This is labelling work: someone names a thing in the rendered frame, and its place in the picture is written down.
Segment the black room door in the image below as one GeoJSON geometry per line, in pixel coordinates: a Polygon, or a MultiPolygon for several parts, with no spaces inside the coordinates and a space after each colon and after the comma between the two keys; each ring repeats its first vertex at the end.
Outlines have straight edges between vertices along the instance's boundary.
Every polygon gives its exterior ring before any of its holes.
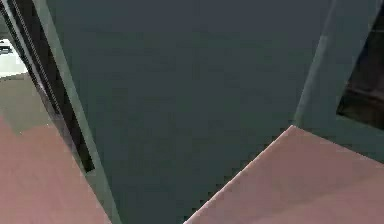
{"type": "Polygon", "coordinates": [[[33,0],[0,0],[0,15],[5,19],[33,83],[35,86],[42,84],[40,89],[46,92],[43,102],[48,104],[61,136],[83,171],[93,171],[94,162],[33,0]]]}

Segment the dark window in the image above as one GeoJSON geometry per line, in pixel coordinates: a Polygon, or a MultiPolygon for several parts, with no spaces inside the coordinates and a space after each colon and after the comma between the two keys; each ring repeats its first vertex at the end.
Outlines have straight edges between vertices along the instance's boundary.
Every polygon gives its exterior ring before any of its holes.
{"type": "Polygon", "coordinates": [[[337,114],[384,130],[384,0],[347,82],[337,114]]]}

